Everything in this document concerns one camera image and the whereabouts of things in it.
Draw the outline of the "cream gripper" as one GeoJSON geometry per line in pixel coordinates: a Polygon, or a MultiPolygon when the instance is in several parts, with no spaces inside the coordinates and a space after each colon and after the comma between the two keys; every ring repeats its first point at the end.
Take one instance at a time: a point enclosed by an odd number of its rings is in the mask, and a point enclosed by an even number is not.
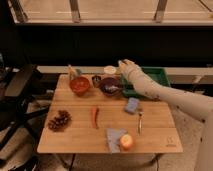
{"type": "Polygon", "coordinates": [[[137,75],[142,73],[138,65],[133,61],[124,59],[118,61],[118,67],[122,75],[130,82],[132,82],[137,75]]]}

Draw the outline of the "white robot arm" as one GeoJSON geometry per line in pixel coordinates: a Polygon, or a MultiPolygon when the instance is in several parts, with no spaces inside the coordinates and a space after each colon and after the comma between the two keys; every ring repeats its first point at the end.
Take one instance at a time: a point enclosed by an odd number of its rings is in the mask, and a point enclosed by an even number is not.
{"type": "Polygon", "coordinates": [[[119,60],[118,66],[138,94],[165,101],[204,123],[194,171],[213,171],[213,97],[163,86],[128,59],[119,60]]]}

